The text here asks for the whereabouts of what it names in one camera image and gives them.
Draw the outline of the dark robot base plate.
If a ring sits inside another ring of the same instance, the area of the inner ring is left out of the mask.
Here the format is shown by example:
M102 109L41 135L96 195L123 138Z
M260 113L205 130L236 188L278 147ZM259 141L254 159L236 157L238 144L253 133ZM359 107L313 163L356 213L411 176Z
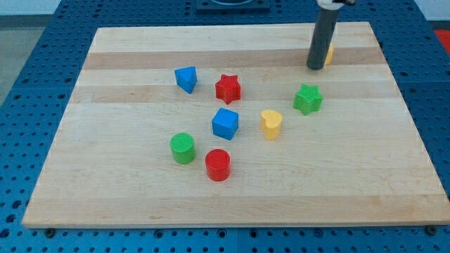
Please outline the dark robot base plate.
M270 0L195 0L197 13L215 11L268 11Z

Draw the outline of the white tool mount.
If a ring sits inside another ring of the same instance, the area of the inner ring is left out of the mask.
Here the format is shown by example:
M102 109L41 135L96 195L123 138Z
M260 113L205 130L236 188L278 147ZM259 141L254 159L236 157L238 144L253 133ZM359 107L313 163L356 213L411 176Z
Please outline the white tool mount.
M326 10L340 10L343 6L354 6L356 0L317 0L317 4Z

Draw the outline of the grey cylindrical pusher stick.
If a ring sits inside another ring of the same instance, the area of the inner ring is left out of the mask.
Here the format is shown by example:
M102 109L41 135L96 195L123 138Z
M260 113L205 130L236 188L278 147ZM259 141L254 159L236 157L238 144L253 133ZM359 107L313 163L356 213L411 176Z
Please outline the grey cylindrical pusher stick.
M321 70L324 67L338 16L339 10L320 7L307 58L309 69Z

